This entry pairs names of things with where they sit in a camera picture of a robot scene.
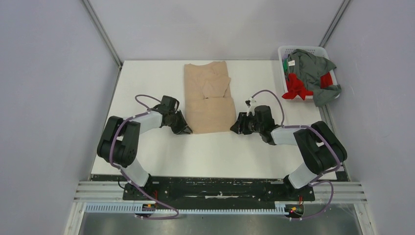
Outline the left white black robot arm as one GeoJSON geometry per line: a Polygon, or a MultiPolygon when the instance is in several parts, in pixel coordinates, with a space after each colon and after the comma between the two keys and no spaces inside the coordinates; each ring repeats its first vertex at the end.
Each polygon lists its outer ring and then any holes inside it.
{"type": "Polygon", "coordinates": [[[159,100],[145,94],[136,95],[135,99],[146,112],[127,118],[109,117],[97,146],[97,156],[118,169],[136,186],[136,195],[145,200],[153,195],[154,187],[148,183],[151,175],[137,160],[140,135],[164,126],[175,135],[189,135],[193,131],[179,110],[177,99],[164,95],[159,100]]]}

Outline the beige t-shirt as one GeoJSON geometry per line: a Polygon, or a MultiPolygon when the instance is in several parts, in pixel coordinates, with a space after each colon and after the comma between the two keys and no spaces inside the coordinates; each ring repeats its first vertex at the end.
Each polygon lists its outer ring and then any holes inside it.
{"type": "Polygon", "coordinates": [[[236,122],[227,63],[184,65],[185,119],[194,134],[229,131],[236,122]]]}

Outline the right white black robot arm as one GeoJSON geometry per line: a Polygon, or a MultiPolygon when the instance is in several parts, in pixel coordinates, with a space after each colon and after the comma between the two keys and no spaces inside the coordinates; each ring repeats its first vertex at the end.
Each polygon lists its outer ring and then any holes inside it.
{"type": "Polygon", "coordinates": [[[240,112],[230,130],[239,135],[258,133],[269,145],[297,146],[303,162],[283,179],[283,195],[295,200],[302,188],[310,186],[324,174],[336,170],[347,159],[347,151],[323,121],[309,126],[277,125],[269,106],[240,112]]]}

